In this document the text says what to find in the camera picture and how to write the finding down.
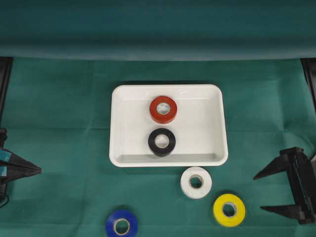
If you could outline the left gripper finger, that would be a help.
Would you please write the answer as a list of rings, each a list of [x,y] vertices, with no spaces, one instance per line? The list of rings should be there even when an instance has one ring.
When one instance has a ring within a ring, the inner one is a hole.
[[[0,164],[2,166],[14,166],[14,167],[23,167],[27,169],[33,169],[33,170],[41,170],[39,166],[36,166],[30,161],[23,159],[22,157],[18,156],[17,154],[7,149],[0,150]]]
[[[0,183],[5,184],[17,179],[31,177],[37,174],[41,174],[41,170],[0,170]]]

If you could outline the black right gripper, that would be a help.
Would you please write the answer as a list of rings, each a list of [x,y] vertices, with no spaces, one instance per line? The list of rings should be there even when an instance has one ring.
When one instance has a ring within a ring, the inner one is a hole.
[[[316,162],[308,159],[303,149],[295,147],[290,149],[290,153],[280,154],[259,171],[253,180],[286,171],[288,171],[295,204],[260,208],[296,219],[299,224],[314,224],[316,222]]]

